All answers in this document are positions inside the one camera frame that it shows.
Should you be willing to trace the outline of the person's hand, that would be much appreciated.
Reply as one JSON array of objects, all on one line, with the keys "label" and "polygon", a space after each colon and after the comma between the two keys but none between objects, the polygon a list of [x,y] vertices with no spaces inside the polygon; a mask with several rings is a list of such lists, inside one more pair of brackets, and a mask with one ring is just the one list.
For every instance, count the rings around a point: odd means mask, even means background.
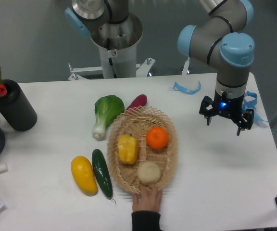
[{"label": "person's hand", "polygon": [[150,211],[160,213],[163,191],[159,190],[155,185],[149,185],[140,189],[140,196],[133,194],[132,211]]}]

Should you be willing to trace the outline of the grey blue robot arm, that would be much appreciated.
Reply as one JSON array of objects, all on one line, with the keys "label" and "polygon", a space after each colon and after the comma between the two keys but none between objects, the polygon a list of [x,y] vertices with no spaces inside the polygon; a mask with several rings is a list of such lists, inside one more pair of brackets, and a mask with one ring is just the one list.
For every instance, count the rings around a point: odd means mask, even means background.
[{"label": "grey blue robot arm", "polygon": [[[177,40],[182,54],[217,71],[214,97],[204,97],[199,112],[207,120],[231,119],[239,131],[250,129],[254,111],[242,103],[255,44],[242,29],[252,19],[253,7],[247,0],[203,0],[201,5],[210,20],[203,27],[184,27]],[[128,1],[74,0],[64,15],[78,34],[98,46],[105,78],[137,76],[136,48],[143,28]]]}]

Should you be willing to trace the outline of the black sleeved forearm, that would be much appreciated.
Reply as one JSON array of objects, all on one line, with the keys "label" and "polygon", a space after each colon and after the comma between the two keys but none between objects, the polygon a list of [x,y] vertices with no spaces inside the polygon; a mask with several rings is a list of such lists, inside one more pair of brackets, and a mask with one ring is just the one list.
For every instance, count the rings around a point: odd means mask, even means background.
[{"label": "black sleeved forearm", "polygon": [[136,211],[132,216],[132,231],[161,231],[160,217],[157,212]]}]

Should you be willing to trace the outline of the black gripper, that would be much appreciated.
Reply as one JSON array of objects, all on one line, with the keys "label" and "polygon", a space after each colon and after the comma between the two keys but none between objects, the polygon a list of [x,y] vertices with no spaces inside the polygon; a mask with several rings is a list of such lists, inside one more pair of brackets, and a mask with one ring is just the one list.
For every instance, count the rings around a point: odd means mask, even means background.
[{"label": "black gripper", "polygon": [[244,94],[237,98],[229,98],[228,92],[214,93],[214,99],[205,96],[201,102],[199,114],[203,115],[209,126],[213,116],[230,119],[238,127],[237,136],[242,130],[250,130],[254,121],[253,109],[242,109]]}]

